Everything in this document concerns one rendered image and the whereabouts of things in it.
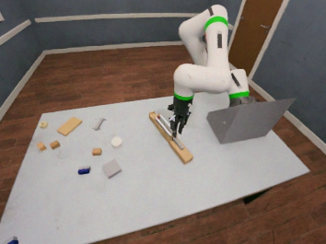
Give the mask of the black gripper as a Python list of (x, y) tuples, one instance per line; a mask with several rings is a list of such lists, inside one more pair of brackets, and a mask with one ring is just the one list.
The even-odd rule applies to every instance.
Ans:
[[(178, 129), (178, 125), (179, 125), (179, 130), (178, 133), (181, 135), (182, 134), (182, 129), (184, 128), (184, 125), (187, 124), (187, 121), (189, 119), (191, 112), (188, 109), (180, 109), (177, 108), (174, 105), (174, 114), (173, 117), (170, 118), (169, 117), (169, 121), (170, 121), (170, 129), (172, 130), (172, 135), (176, 138), (177, 135), (177, 129)], [(175, 119), (175, 121), (174, 121)]]

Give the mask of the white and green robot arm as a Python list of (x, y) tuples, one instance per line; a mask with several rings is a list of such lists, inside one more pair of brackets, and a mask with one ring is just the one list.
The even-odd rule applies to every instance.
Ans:
[[(227, 11), (222, 6), (211, 6), (180, 25), (180, 38), (195, 65), (183, 64), (176, 69), (173, 104), (169, 105), (168, 110), (174, 112), (174, 105), (180, 109), (192, 108), (195, 91), (210, 95), (227, 92), (228, 107), (259, 102), (254, 96), (249, 97), (245, 71), (229, 71), (227, 29)], [(204, 34), (207, 52), (203, 42)]]

